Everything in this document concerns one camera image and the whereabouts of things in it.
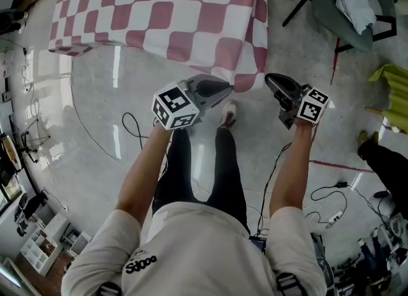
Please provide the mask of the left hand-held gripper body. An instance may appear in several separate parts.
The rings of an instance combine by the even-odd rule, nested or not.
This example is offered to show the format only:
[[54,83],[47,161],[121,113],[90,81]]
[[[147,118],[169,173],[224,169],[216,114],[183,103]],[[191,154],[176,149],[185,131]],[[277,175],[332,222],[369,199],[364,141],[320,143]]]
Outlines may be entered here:
[[201,121],[206,110],[200,110],[196,93],[191,91],[187,80],[170,82],[154,94],[152,112],[166,130],[192,126]]

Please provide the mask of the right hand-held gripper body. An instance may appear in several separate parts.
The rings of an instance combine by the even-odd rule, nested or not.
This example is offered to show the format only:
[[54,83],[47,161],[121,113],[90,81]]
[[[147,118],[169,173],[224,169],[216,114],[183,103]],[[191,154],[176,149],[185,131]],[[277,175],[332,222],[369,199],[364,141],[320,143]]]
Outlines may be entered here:
[[277,91],[274,97],[280,104],[279,119],[287,129],[292,127],[295,119],[317,124],[330,101],[327,94],[309,84],[296,86],[293,91]]

